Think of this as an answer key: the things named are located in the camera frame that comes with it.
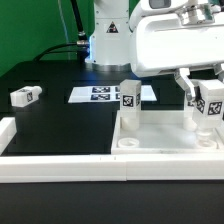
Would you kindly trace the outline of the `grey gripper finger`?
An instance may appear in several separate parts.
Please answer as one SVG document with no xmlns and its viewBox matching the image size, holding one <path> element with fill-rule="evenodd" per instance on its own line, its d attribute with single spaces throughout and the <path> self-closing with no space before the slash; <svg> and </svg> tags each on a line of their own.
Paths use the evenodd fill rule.
<svg viewBox="0 0 224 224">
<path fill-rule="evenodd" d="M 190 70 L 188 68 L 178 68 L 175 71 L 174 78 L 177 84 L 185 91 L 186 99 L 194 102 L 196 98 L 195 87 L 188 78 Z"/>
</svg>

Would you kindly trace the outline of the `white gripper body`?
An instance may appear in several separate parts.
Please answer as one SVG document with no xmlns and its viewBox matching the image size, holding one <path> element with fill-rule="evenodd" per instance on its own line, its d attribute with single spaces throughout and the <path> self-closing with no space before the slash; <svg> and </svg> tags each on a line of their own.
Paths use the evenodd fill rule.
<svg viewBox="0 0 224 224">
<path fill-rule="evenodd" d="M 224 10 L 219 6 L 137 6 L 129 27 L 129 60 L 139 77 L 224 63 Z"/>
</svg>

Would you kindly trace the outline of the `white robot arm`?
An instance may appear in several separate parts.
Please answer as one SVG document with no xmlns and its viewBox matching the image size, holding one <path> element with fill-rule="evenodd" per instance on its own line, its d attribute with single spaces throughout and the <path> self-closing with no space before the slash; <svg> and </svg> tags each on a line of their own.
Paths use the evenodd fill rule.
<svg viewBox="0 0 224 224">
<path fill-rule="evenodd" d="M 139 77 L 173 74 L 190 101 L 192 71 L 224 71 L 224 7 L 210 0 L 94 0 L 86 65 Z"/>
</svg>

